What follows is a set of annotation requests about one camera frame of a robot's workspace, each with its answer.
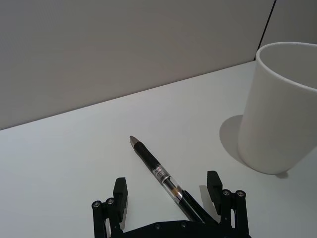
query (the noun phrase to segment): table surface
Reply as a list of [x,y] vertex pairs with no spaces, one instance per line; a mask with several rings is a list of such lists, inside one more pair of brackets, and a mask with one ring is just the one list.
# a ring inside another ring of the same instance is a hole
[[118,177],[129,193],[125,231],[186,219],[130,135],[213,215],[209,170],[224,188],[246,191],[251,236],[314,237],[317,151],[278,176],[237,157],[254,69],[250,62],[0,131],[0,237],[93,237],[91,204],[111,197]]

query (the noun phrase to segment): bolt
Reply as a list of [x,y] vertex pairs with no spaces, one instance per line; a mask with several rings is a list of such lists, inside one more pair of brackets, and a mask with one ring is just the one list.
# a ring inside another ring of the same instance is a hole
[[182,228],[186,228],[186,227],[187,227],[187,224],[186,224],[186,222],[182,222],[182,223],[180,224],[180,226],[181,226]]
[[159,230],[160,229],[160,224],[155,224],[154,228]]
[[107,201],[108,204],[113,204],[114,203],[114,199],[113,198],[109,198]]
[[100,206],[100,202],[95,202],[95,203],[93,204],[93,206],[94,206],[94,207],[99,207],[99,206]]
[[224,195],[226,195],[226,196],[228,196],[228,195],[230,195],[230,191],[229,190],[224,190],[224,191],[222,191],[222,193],[224,194]]
[[239,197],[244,197],[246,195],[244,191],[238,191],[237,194]]

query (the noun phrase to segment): pen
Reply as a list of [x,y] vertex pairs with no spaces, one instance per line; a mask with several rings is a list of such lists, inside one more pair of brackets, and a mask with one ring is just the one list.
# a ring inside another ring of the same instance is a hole
[[218,224],[187,191],[178,185],[141,141],[130,136],[130,143],[148,169],[191,221]]

